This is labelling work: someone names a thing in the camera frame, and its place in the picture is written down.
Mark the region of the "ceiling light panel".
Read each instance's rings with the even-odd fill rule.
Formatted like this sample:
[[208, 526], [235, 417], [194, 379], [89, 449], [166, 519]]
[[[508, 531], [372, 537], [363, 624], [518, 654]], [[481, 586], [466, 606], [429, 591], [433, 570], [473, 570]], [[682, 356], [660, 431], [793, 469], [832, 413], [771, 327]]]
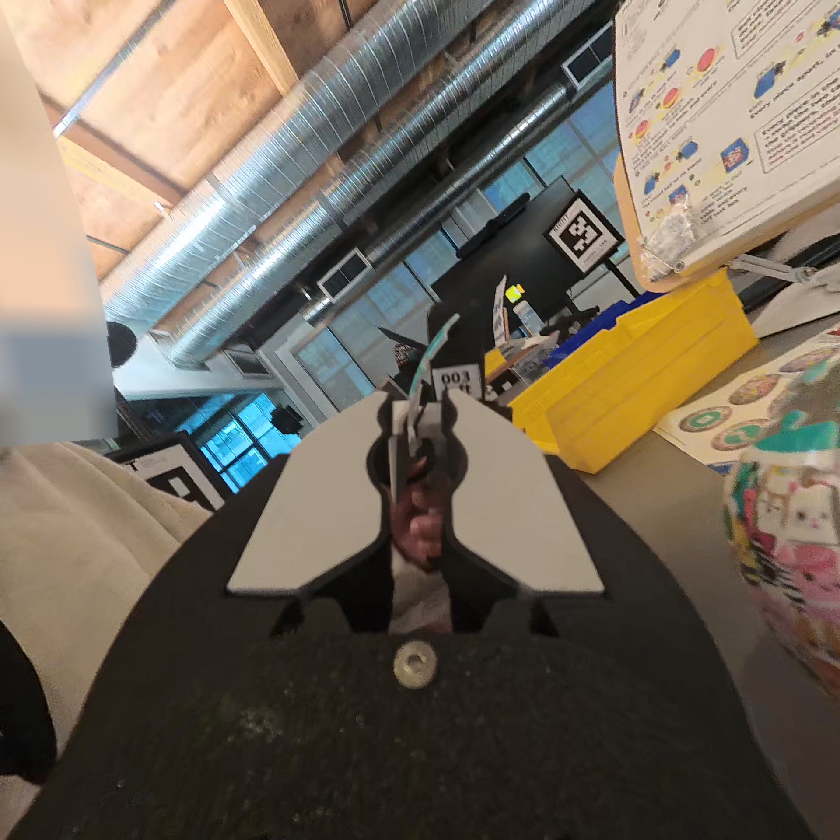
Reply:
[[563, 73], [575, 91], [593, 81], [610, 64], [613, 48], [613, 23], [608, 23], [563, 61]]
[[372, 271], [371, 262], [365, 254], [353, 248], [318, 280], [317, 287], [334, 304], [345, 298]]

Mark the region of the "person's cream sweatshirt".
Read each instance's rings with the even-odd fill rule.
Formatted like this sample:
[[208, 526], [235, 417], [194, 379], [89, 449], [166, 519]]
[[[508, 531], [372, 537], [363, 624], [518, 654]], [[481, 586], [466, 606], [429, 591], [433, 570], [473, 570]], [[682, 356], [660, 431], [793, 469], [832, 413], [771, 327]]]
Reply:
[[2, 448], [2, 779], [41, 785], [114, 638], [211, 514], [76, 444]]

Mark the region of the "black white marker board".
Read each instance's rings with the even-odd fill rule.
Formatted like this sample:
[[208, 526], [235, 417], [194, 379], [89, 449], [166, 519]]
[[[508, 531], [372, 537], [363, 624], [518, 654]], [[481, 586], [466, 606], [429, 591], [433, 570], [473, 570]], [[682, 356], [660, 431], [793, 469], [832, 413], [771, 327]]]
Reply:
[[626, 242], [582, 191], [573, 194], [542, 236], [579, 279], [610, 261]]
[[184, 432], [155, 435], [105, 457], [151, 487], [210, 512], [219, 511], [235, 495]]

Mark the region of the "blue plastic bin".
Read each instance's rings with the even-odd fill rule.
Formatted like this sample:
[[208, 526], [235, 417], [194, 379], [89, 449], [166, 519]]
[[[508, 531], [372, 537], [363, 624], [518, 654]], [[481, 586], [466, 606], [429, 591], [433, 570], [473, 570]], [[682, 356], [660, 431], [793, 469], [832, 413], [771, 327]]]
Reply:
[[558, 344], [550, 355], [542, 361], [542, 365], [551, 370], [567, 359], [573, 352], [603, 331], [609, 331], [616, 326], [617, 320], [629, 312], [633, 312], [648, 303], [664, 297], [664, 292], [646, 291], [632, 302], [619, 301], [599, 313], [591, 322]]

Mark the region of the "yellow plastic bin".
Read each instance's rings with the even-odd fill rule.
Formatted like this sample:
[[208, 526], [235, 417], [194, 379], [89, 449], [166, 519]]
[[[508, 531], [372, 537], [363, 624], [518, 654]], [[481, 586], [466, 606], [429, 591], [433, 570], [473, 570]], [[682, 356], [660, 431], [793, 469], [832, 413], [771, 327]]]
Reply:
[[594, 475], [758, 341], [720, 269], [621, 315], [515, 397], [512, 422]]

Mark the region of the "person's left hand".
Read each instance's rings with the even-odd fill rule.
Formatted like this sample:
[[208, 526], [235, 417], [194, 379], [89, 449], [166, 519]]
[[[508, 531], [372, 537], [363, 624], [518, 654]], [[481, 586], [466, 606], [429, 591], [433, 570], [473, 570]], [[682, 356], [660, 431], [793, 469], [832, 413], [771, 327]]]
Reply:
[[428, 477], [427, 460], [409, 466], [405, 488], [391, 508], [392, 543], [405, 562], [436, 571], [443, 549], [446, 492]]

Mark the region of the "teal edged puzzle piece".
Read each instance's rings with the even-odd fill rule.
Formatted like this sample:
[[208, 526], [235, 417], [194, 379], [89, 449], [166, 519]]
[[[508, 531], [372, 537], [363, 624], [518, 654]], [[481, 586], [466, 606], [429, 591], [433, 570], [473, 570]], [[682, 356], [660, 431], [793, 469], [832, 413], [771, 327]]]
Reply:
[[454, 313], [441, 326], [430, 340], [421, 360], [415, 371], [413, 382], [408, 393], [408, 408], [406, 412], [406, 441], [409, 456], [413, 459], [417, 456], [420, 444], [418, 442], [417, 423], [422, 400], [422, 382], [424, 377], [431, 371], [432, 362], [448, 341], [448, 336], [460, 319], [459, 314]]

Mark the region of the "clear bottle yellow cap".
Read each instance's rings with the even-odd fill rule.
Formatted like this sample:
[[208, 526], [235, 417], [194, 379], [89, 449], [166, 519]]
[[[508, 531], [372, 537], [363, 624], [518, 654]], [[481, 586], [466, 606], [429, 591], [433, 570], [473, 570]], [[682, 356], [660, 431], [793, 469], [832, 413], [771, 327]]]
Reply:
[[525, 297], [525, 290], [521, 284], [511, 286], [507, 290], [507, 297], [512, 304], [512, 311], [520, 321], [520, 330], [530, 338], [540, 336], [544, 322]]

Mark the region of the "puzzle leaflet with circles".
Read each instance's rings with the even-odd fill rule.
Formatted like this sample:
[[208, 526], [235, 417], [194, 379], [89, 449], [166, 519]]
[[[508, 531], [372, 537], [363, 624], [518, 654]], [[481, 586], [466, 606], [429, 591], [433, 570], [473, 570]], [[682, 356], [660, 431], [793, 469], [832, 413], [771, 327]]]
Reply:
[[791, 387], [812, 368], [838, 363], [839, 325], [795, 346], [771, 362], [740, 375], [728, 385], [665, 415], [658, 436], [684, 454], [726, 476], [742, 451], [780, 421]]

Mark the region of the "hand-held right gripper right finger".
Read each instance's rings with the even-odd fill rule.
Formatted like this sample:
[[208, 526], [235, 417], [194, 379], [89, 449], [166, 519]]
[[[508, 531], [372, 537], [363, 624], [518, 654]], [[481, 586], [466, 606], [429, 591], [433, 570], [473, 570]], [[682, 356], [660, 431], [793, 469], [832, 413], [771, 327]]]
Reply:
[[451, 497], [455, 540], [537, 595], [600, 596], [604, 584], [542, 450], [471, 396], [447, 393], [466, 471]]

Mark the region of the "colourful puzzle ball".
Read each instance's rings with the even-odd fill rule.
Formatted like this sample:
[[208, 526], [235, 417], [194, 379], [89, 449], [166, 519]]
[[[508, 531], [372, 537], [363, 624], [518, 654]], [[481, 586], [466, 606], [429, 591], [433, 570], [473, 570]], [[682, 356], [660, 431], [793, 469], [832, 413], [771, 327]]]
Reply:
[[839, 699], [839, 367], [793, 379], [724, 482], [728, 545], [756, 611]]

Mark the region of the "black round lamp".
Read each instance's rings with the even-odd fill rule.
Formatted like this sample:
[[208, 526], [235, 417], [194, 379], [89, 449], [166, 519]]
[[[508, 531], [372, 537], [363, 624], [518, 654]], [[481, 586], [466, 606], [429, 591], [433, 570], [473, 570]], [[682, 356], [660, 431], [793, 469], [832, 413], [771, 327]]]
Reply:
[[129, 326], [111, 321], [107, 322], [107, 340], [111, 368], [116, 371], [132, 359], [139, 341]]

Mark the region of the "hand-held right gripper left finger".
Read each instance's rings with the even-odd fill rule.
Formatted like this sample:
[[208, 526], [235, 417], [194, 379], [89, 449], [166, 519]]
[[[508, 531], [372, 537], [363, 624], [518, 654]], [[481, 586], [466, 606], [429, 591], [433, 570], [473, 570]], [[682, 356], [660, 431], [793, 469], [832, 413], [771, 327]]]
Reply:
[[305, 595], [385, 543], [387, 498], [371, 473], [390, 397], [374, 392], [290, 453], [227, 582], [241, 596]]

